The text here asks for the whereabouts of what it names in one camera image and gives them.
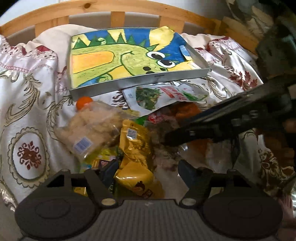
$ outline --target white wall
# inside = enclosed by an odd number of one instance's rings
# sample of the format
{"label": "white wall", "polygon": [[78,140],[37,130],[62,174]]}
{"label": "white wall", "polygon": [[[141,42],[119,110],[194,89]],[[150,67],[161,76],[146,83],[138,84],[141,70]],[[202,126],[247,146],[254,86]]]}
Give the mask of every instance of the white wall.
{"label": "white wall", "polygon": [[[14,6],[7,10],[0,17],[0,25],[23,15],[35,9],[68,0],[19,0]],[[156,1],[185,10],[197,13],[199,15],[222,19],[223,16],[230,16],[230,12],[226,5],[226,0],[151,0]],[[90,13],[83,15],[74,15],[70,17],[70,23],[84,25],[92,28],[108,28],[110,27],[110,13]],[[150,26],[157,27],[158,16],[149,14],[127,13],[125,26]],[[193,24],[186,23],[184,32],[189,34],[197,34],[202,29]],[[27,42],[34,38],[34,27],[29,27],[8,38],[10,44],[15,45],[19,42]]]}

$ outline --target green dinosaur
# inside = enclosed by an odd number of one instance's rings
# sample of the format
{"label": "green dinosaur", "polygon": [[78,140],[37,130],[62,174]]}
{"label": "green dinosaur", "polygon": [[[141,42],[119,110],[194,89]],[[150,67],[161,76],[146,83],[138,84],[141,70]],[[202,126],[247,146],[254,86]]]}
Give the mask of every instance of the green dinosaur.
{"label": "green dinosaur", "polygon": [[82,48],[73,48],[71,50],[72,55],[93,53],[98,51],[110,51],[113,53],[113,60],[110,63],[96,66],[91,69],[86,69],[84,71],[73,74],[73,78],[81,81],[81,85],[85,85],[88,81],[96,79],[96,82],[102,82],[107,80],[112,80],[112,76],[108,74],[112,70],[124,66],[124,68],[131,75],[141,75],[141,74],[150,74],[158,72],[168,71],[165,67],[173,67],[175,64],[173,61],[162,60],[169,54],[163,54],[160,52],[153,51],[157,45],[142,47],[138,45],[129,44],[133,43],[133,39],[129,39],[128,43],[119,43],[122,41],[117,41],[115,44],[103,44],[98,46],[88,46]]}

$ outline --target wood knot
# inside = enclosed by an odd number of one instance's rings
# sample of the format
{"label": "wood knot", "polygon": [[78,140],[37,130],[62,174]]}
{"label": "wood knot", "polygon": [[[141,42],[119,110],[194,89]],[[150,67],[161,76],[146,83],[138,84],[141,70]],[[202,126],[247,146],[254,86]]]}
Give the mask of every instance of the wood knot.
{"label": "wood knot", "polygon": [[84,8],[89,8],[90,6],[91,6],[90,3],[86,3],[86,4],[84,5]]}

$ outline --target barcode label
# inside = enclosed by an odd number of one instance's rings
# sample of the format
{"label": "barcode label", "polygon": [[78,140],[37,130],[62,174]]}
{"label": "barcode label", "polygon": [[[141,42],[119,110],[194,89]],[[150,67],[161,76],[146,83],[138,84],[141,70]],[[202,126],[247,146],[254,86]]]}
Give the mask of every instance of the barcode label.
{"label": "barcode label", "polygon": [[131,138],[132,140],[135,140],[135,139],[137,139],[137,131],[128,128],[128,132],[127,132],[126,136],[128,138]]}
{"label": "barcode label", "polygon": [[83,137],[79,142],[74,145],[74,149],[78,153],[85,152],[93,143],[86,137]]}

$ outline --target dinosaur eye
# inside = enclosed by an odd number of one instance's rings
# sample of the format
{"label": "dinosaur eye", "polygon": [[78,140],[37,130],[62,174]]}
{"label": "dinosaur eye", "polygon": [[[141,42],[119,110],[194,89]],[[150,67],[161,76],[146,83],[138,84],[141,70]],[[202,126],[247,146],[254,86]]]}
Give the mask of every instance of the dinosaur eye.
{"label": "dinosaur eye", "polygon": [[156,51],[151,51],[147,53],[147,56],[152,59],[163,59],[165,58],[164,53],[156,52]]}
{"label": "dinosaur eye", "polygon": [[160,65],[161,67],[164,68],[173,68],[176,66],[176,64],[172,61],[169,60],[165,60],[165,59],[161,59],[159,61],[157,61],[158,65]]}

